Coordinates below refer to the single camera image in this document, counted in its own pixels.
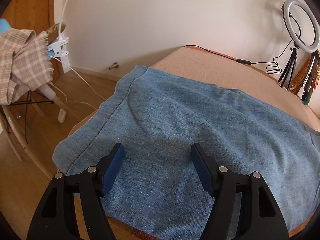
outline white clip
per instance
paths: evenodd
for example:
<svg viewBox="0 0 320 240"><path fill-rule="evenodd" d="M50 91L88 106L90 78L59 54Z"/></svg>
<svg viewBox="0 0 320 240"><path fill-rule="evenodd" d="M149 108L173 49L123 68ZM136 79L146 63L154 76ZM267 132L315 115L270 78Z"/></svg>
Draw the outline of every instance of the white clip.
<svg viewBox="0 0 320 240"><path fill-rule="evenodd" d="M69 54L69 51L67 50L61 50L63 45L66 45L69 43L69 37L65 37L56 41L51 42L48 47L47 51L53 50L54 57L66 57Z"/></svg>

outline peach fabric surface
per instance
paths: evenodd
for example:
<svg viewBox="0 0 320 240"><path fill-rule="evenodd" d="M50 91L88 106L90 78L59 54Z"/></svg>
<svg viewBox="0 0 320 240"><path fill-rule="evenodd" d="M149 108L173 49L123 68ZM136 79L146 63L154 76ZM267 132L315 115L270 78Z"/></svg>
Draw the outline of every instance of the peach fabric surface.
<svg viewBox="0 0 320 240"><path fill-rule="evenodd" d="M320 119L310 107L305 106L300 98L285 88L281 88L271 76L252 67L206 51L187 47L178 49L152 67L176 76L216 84L227 89L242 90L248 95L292 115L314 130L320 131ZM69 135L83 126L94 114L95 112L78 123ZM311 217L290 231L289 235L293 236L303 230ZM128 235L133 232L141 239L157 240L144 232L132 230L131 227L126 231Z"/></svg>

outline denim fabric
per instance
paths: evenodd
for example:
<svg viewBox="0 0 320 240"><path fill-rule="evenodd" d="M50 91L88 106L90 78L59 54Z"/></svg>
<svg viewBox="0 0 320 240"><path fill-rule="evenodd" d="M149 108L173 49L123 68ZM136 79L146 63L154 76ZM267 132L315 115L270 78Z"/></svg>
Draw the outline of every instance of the denim fabric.
<svg viewBox="0 0 320 240"><path fill-rule="evenodd" d="M259 171L289 230L319 204L319 133L236 89L135 67L86 125L59 143L53 160L67 175L80 173L116 142L125 160L103 207L162 239L199 239L212 209L190 159L194 142L233 172Z"/></svg>

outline white cable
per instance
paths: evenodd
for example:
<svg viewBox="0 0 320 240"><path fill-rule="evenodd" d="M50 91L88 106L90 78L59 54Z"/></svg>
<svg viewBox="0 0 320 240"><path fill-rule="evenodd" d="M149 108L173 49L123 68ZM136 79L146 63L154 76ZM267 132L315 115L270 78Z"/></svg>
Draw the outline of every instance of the white cable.
<svg viewBox="0 0 320 240"><path fill-rule="evenodd" d="M87 81L85 81L85 80L83 79L83 77L80 76L79 73L78 73L77 71L75 71L71 66L63 63L61 60L57 59L56 57L53 57L53 56L50 56L50 55L49 55L49 57L55 58L56 60L58 60L59 62L61 62L63 65L67 66L67 67L70 68L72 71L74 71L74 72L92 89L93 92L95 92L95 93L96 93L99 97L101 97L103 100L106 100L103 96L99 95L99 94L92 88L92 86L90 86L89 83L88 83Z"/></svg>
<svg viewBox="0 0 320 240"><path fill-rule="evenodd" d="M61 91L59 88L57 88L52 82L49 82L50 85L52 85L56 90L60 91L66 98L66 104L68 103L81 103L81 104L86 104L86 105L89 105L91 107L93 107L94 109L98 110L96 107L94 107L93 105L90 105L89 103L86 103L86 102L79 102L79 101L68 101L68 98L67 98L67 95Z"/></svg>
<svg viewBox="0 0 320 240"><path fill-rule="evenodd" d="M66 1L64 2L63 9L62 9L62 12L61 12L60 23L59 23L59 30L58 30L59 40L62 39L62 37L61 37L61 24L62 24L62 18L63 18L64 11L65 11L65 9L66 9L66 6L67 6L68 1L69 1L69 0L66 0Z"/></svg>

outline beige plaid blanket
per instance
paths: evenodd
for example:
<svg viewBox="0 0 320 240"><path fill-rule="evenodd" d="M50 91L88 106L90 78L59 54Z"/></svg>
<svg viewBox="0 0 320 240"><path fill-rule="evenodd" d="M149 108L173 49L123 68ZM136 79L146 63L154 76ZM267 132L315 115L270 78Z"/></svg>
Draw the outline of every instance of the beige plaid blanket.
<svg viewBox="0 0 320 240"><path fill-rule="evenodd" d="M0 34L0 105L9 105L28 90L52 81L47 33L9 29Z"/></svg>

